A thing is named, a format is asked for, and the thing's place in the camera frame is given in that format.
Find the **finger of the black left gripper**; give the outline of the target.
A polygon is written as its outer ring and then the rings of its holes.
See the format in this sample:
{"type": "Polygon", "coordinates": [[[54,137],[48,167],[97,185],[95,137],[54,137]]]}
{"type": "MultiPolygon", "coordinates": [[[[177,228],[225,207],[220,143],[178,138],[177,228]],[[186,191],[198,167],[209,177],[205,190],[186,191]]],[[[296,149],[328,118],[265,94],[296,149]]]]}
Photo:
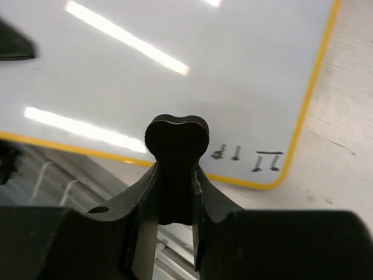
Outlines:
{"type": "Polygon", "coordinates": [[[1,61],[31,60],[37,56],[36,46],[23,33],[1,18],[1,61]]]}

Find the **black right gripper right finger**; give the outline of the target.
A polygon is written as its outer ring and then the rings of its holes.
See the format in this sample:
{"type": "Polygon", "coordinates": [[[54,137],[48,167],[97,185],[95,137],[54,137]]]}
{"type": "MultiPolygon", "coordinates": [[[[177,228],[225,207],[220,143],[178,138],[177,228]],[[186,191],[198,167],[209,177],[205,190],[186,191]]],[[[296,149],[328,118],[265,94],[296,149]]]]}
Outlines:
{"type": "Polygon", "coordinates": [[[191,182],[201,279],[372,278],[372,237],[355,213],[244,209],[200,166],[191,182]]]}

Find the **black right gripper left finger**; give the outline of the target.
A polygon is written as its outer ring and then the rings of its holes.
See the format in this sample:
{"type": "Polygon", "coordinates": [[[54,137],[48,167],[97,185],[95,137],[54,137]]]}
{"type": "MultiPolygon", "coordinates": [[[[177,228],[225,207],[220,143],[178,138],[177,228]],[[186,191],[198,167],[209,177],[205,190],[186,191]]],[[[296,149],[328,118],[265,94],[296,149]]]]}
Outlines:
{"type": "Polygon", "coordinates": [[[55,206],[1,208],[2,279],[151,279],[159,167],[81,213],[55,206]]]}

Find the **yellow framed whiteboard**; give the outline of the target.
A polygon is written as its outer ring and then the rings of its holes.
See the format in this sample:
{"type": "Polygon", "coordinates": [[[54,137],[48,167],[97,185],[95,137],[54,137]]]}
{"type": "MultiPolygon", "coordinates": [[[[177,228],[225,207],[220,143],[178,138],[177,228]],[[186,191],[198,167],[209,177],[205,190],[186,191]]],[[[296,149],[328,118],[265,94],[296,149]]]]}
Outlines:
{"type": "Polygon", "coordinates": [[[36,57],[1,63],[1,137],[151,166],[160,114],[202,117],[210,179],[285,178],[339,1],[2,1],[36,57]]]}

